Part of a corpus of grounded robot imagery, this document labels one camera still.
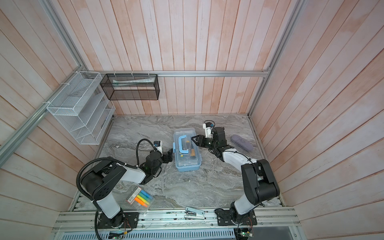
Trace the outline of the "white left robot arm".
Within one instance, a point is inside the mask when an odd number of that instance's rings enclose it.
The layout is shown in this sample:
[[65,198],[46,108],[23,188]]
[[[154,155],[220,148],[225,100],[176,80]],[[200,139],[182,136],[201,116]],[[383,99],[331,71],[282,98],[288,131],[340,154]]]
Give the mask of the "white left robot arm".
[[107,219],[112,220],[123,215],[123,210],[112,195],[112,190],[120,181],[145,185],[158,177],[162,164],[173,161],[173,150],[160,153],[150,151],[146,162],[132,166],[112,157],[90,161],[76,178],[78,190],[86,196]]

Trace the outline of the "black mesh wall basket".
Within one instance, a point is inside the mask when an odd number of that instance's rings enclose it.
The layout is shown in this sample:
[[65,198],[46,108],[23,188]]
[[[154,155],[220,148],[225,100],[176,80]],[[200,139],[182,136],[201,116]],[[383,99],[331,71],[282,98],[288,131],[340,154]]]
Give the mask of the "black mesh wall basket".
[[155,74],[105,74],[100,85],[111,101],[156,101],[160,95]]

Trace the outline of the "lilac fabric glasses case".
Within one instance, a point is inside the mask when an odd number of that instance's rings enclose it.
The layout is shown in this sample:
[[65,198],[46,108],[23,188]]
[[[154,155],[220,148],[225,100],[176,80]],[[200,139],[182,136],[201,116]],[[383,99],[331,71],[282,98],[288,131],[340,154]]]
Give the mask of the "lilac fabric glasses case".
[[231,141],[248,152],[252,152],[254,149],[254,146],[248,140],[239,135],[232,135]]

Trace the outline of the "white stapler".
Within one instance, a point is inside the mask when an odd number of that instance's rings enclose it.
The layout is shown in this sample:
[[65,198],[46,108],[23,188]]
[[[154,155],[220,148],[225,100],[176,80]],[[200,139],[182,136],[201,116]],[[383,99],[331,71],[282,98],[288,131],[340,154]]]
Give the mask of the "white stapler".
[[204,220],[205,219],[205,211],[191,208],[191,207],[186,207],[185,211],[186,211],[185,219],[189,219],[189,220]]

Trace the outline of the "highlighter pack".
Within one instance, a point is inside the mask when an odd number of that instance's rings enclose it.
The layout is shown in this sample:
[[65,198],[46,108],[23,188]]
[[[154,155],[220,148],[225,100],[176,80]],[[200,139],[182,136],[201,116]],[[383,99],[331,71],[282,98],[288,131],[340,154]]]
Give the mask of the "highlighter pack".
[[142,187],[131,186],[128,190],[126,202],[129,203],[133,209],[139,212],[145,212],[153,205],[155,198]]

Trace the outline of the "light blue tool box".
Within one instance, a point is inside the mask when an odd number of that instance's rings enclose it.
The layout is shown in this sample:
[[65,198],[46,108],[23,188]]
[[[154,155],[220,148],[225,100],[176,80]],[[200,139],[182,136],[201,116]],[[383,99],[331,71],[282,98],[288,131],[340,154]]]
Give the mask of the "light blue tool box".
[[195,157],[191,157],[191,149],[188,154],[183,154],[179,151],[178,143],[173,143],[175,165],[179,172],[195,171],[200,168],[202,164],[202,156],[194,143],[192,143],[192,149],[195,149]]

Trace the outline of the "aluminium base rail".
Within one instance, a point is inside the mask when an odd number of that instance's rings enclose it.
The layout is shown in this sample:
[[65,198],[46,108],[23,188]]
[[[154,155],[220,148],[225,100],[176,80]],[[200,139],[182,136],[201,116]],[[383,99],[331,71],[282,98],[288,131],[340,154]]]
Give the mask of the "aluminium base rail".
[[[123,224],[122,230],[171,230],[171,229],[218,229],[218,217],[213,208],[202,209],[205,212],[203,220],[186,219],[184,209],[149,210],[140,214],[129,224]],[[88,232],[95,229],[95,213],[62,212],[55,222],[52,232]],[[251,217],[244,218],[241,227],[291,227],[300,226],[301,222],[292,207],[255,208]]]

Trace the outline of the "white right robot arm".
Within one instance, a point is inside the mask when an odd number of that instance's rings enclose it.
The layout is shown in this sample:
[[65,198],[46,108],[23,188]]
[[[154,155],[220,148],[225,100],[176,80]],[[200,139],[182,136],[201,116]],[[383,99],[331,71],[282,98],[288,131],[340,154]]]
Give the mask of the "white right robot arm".
[[197,135],[191,137],[191,140],[198,147],[207,148],[219,160],[241,172],[244,195],[231,204],[230,213],[234,218],[247,215],[264,201],[280,195],[280,188],[270,163],[265,159],[247,157],[229,145],[224,128],[206,128],[206,135]]

